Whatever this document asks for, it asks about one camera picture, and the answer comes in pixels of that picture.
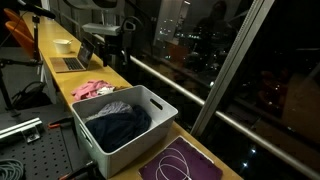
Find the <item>pink cloth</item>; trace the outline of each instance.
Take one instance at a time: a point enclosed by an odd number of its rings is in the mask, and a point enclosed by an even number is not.
[[[75,101],[79,101],[98,96],[97,90],[103,87],[112,88],[113,86],[103,80],[89,80],[87,83],[73,90],[71,94],[74,96]]]

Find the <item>wooden countertop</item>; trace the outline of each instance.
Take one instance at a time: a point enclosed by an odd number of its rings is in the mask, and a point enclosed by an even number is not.
[[[32,13],[27,13],[23,16],[29,30],[33,34],[33,23],[32,23]],[[70,92],[79,87],[81,84],[87,82],[91,79],[102,79],[110,82],[114,86],[131,86],[125,79],[123,79],[118,73],[116,73],[112,68],[103,67],[102,61],[96,55],[93,55],[92,61],[90,62],[89,70],[85,72],[72,72],[72,73],[55,73],[53,71],[52,65],[49,61],[49,57],[62,57],[66,55],[61,55],[56,53],[53,39],[73,39],[71,50],[73,53],[67,56],[76,56],[78,49],[80,47],[80,42],[69,32],[67,32],[63,27],[61,27],[54,20],[49,20],[47,18],[41,17],[39,29],[39,50],[48,65],[49,70],[53,78],[55,79],[60,91],[66,100],[70,104],[74,101],[73,96]],[[219,158],[212,154],[207,148],[205,148],[201,143],[199,143],[194,137],[192,137],[188,132],[181,128],[177,123],[173,123],[168,135],[160,140],[157,144],[148,149],[144,154],[135,159],[132,163],[123,168],[119,173],[113,176],[112,180],[123,180],[123,179],[141,179],[138,174],[138,169],[144,164],[150,161],[155,155],[162,151],[171,141],[173,141],[178,136],[183,136],[186,140],[191,142],[196,148],[203,152],[206,156],[212,159],[217,167],[223,171],[222,179],[241,179],[241,177],[231,170],[226,164],[224,164]]]

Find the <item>laptop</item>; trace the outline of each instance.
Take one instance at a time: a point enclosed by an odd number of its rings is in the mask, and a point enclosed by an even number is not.
[[[95,46],[83,38],[77,57],[51,57],[50,61],[56,73],[85,71],[89,67]]]

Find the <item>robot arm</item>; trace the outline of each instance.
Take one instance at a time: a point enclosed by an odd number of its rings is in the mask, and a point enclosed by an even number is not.
[[[108,14],[124,16],[124,6],[126,0],[63,0],[67,5],[76,9],[89,9],[89,10],[101,10]],[[89,23],[82,26],[85,32],[91,34],[104,35],[105,46],[103,53],[103,64],[107,65],[108,59],[113,55],[122,56],[121,50],[124,50],[124,62],[126,64],[130,59],[130,47],[132,32],[135,31],[135,24],[128,21],[129,19],[135,19],[135,17],[127,17],[121,22],[121,26],[117,25],[102,25]]]

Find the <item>black cable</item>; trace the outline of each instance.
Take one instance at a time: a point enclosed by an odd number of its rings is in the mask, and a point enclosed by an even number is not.
[[[0,49],[2,48],[2,46],[4,45],[4,43],[9,39],[9,37],[12,35],[12,33],[16,30],[16,28],[19,26],[20,21],[22,20],[22,16],[25,15],[27,12],[24,12],[21,16],[20,19],[17,23],[17,25],[13,28],[12,31],[10,31],[10,33],[8,34],[8,36],[1,42],[0,44]]]
[[[155,28],[154,28],[154,23],[151,21],[151,17],[145,13],[141,8],[139,8],[137,5],[135,5],[133,2],[130,0],[125,0],[133,9],[137,10],[140,12],[140,14],[144,15],[151,23],[151,33],[155,33]],[[150,46],[150,53],[151,53],[151,58],[153,58],[153,45],[152,45],[152,40],[154,39],[154,34],[151,34],[151,40],[149,41],[149,46]]]
[[[141,27],[142,27],[141,29],[144,28],[144,24],[140,21],[140,19],[138,19],[138,18],[136,18],[136,17],[134,17],[134,16],[128,16],[128,17],[124,18],[124,20],[123,20],[123,22],[122,22],[122,24],[121,24],[121,26],[120,26],[121,32],[124,32],[124,30],[123,30],[124,23],[125,23],[126,21],[128,21],[129,19],[134,19],[134,20],[136,20],[136,21],[141,25]]]
[[[21,180],[24,167],[22,162],[15,159],[0,160],[0,178],[5,180]]]

